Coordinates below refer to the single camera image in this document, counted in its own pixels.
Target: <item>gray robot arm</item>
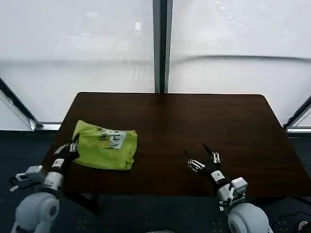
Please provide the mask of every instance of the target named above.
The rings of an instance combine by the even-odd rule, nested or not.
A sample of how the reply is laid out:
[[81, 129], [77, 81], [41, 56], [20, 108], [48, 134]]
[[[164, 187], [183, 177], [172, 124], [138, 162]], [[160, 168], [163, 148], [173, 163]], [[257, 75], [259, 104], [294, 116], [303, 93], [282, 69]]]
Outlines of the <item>gray robot arm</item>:
[[220, 157], [218, 152], [212, 152], [204, 145], [207, 153], [211, 155], [208, 164], [200, 163], [188, 158], [188, 166], [201, 175], [206, 175], [212, 181], [220, 211], [228, 215], [228, 224], [232, 233], [273, 233], [269, 226], [269, 219], [265, 212], [245, 201], [247, 182], [242, 178], [230, 181], [220, 171]]
[[17, 207], [11, 233], [49, 233], [59, 212], [59, 200], [50, 193], [34, 193]]
[[[15, 176], [18, 182], [29, 180], [32, 183], [41, 183], [43, 191], [27, 196], [19, 204], [11, 233], [50, 232], [52, 222], [59, 212], [57, 193], [61, 189], [63, 178], [66, 176], [70, 163], [79, 157], [77, 139], [56, 150], [54, 163], [47, 175], [43, 172], [42, 166], [31, 166], [25, 173], [19, 173]], [[18, 188], [19, 186], [15, 185], [10, 190], [13, 192]]]

